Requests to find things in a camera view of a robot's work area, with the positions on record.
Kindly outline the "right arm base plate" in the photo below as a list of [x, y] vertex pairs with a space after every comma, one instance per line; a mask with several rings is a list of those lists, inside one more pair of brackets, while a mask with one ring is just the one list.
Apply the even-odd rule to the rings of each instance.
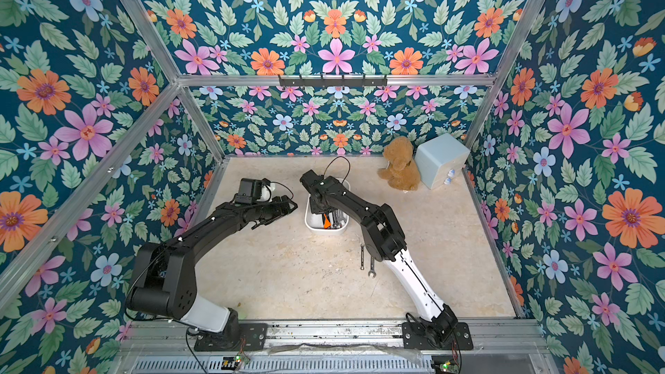
[[401, 324], [405, 349], [419, 351], [472, 351], [475, 346], [467, 323], [458, 322], [446, 338], [424, 323], [407, 321]]

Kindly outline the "white plastic storage box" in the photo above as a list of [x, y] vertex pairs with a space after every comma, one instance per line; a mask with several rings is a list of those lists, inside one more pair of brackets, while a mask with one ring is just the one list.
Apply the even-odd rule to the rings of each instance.
[[315, 235], [341, 235], [351, 221], [350, 216], [339, 209], [323, 211], [313, 195], [308, 196], [304, 223]]

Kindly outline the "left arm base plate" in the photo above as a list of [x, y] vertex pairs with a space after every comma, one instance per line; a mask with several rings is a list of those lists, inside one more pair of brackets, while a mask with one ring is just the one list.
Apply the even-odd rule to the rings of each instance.
[[201, 332], [197, 336], [195, 351], [218, 353], [219, 351], [261, 351], [267, 338], [265, 323], [228, 324], [223, 332]]

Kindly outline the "small silver combination wrench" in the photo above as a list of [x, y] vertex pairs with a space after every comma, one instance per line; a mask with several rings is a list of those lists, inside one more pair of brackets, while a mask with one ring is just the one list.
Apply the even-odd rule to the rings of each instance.
[[365, 245], [360, 245], [360, 270], [365, 270]]

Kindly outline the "orange-handled adjustable wrench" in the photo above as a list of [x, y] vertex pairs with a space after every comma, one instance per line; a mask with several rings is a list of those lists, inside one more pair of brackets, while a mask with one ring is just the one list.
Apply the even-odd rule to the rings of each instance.
[[323, 229], [330, 230], [330, 228], [332, 228], [332, 221], [330, 219], [329, 214], [322, 214], [321, 217], [322, 217]]

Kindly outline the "large silver open-end wrench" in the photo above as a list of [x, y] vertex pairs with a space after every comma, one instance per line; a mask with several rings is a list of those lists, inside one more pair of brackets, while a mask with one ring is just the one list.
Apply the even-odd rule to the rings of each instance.
[[341, 229], [345, 226], [346, 220], [344, 218], [344, 214], [340, 210], [335, 210], [332, 212], [332, 217], [334, 218], [334, 228]]

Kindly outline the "medium silver combination wrench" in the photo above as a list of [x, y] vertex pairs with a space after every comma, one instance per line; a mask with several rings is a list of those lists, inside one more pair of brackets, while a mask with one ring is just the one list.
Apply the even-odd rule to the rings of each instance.
[[370, 258], [370, 268], [368, 271], [368, 276], [371, 278], [376, 277], [376, 271], [375, 271], [375, 259], [373, 257]]

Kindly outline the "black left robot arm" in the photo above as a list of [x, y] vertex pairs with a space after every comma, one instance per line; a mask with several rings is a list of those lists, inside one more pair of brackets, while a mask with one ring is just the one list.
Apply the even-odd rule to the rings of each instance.
[[231, 310], [199, 294], [198, 263], [248, 225], [253, 229], [270, 225], [297, 208], [287, 196], [253, 204], [227, 202], [183, 235], [144, 244], [135, 257], [126, 309], [178, 321], [204, 332], [223, 332], [231, 321]]

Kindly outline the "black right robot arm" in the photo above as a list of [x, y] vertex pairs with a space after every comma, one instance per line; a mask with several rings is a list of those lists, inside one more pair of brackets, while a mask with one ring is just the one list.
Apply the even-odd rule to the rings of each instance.
[[454, 336], [458, 318], [431, 288], [407, 248], [405, 232], [388, 204], [372, 204], [334, 177], [310, 170], [300, 179], [310, 204], [321, 211], [339, 210], [360, 225], [365, 248], [375, 261], [384, 261], [414, 302], [418, 322], [430, 345], [441, 348]]

